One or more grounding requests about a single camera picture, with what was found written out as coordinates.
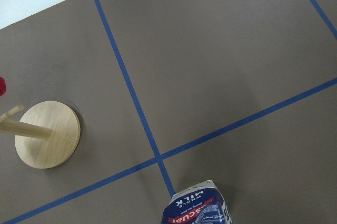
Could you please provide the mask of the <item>wooden mug tree stand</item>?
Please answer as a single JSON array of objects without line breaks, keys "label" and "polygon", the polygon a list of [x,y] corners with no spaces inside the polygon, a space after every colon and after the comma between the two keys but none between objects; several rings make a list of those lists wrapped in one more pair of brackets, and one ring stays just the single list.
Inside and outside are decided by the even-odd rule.
[{"label": "wooden mug tree stand", "polygon": [[1,133],[14,136],[19,158],[36,169],[50,169],[65,162],[80,140],[81,125],[76,113],[58,101],[44,101],[29,108],[20,120],[19,104],[1,115]]}]

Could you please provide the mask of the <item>blue white milk carton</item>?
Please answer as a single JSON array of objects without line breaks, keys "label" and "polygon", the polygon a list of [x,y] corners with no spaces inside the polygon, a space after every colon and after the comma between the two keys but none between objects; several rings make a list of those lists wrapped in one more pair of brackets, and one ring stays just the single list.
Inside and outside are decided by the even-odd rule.
[{"label": "blue white milk carton", "polygon": [[224,197],[212,180],[176,193],[164,209],[161,223],[232,224]]}]

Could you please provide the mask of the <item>red cup on tree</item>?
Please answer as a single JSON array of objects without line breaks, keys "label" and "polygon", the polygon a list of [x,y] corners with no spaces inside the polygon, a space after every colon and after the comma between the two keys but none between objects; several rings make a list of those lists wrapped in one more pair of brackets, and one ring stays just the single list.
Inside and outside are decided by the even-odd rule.
[{"label": "red cup on tree", "polygon": [[6,93],[7,86],[5,79],[3,77],[0,77],[0,96],[4,95]]}]

